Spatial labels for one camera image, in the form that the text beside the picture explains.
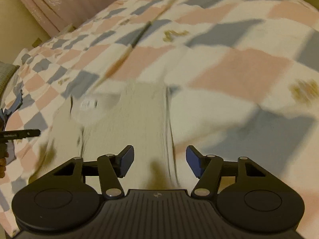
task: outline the logo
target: logo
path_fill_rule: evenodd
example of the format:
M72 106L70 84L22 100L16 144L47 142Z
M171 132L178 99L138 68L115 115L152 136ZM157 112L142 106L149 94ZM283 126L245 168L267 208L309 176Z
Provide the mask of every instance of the logo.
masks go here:
M3 135L3 137L16 137L16 134L12 134L12 135Z
M153 196L156 197L156 198L159 198L159 197L161 197L162 195L163 195L163 194L162 194L162 193L159 193L159 192L156 192L156 193L153 194Z

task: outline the gray pillow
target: gray pillow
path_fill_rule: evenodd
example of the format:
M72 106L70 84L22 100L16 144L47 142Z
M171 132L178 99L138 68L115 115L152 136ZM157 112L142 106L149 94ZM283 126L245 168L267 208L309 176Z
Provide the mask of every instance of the gray pillow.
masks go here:
M20 66L6 64L0 61L0 100L2 100L3 93L7 87L10 79Z

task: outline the hand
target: hand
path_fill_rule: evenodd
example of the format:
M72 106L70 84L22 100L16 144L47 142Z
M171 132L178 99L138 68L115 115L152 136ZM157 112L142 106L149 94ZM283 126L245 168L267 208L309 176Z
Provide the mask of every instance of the hand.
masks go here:
M5 153L4 157L9 157L8 152ZM0 179L4 178L5 176L5 166L7 165L7 160L5 158L0 158Z

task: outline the bed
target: bed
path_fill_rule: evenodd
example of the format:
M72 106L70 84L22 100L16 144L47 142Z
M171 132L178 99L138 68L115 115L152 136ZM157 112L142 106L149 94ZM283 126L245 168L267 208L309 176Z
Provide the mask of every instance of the bed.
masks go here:
M0 179L0 223L17 230L14 194L38 168L54 113L70 95L118 92L129 79L164 80L179 183L197 182L185 149L235 161L245 155L295 189L305 238L319 230L319 12L303 0L118 0L72 33L22 57L6 130L38 128L15 141Z

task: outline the ribbed black surface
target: ribbed black surface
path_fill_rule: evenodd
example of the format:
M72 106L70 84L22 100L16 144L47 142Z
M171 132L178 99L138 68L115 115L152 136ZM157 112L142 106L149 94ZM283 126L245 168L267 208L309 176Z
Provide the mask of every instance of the ribbed black surface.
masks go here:
M22 232L16 239L301 239L294 231L278 235L246 233L224 222L205 200L185 191L131 190L127 197L108 201L89 224L63 235Z

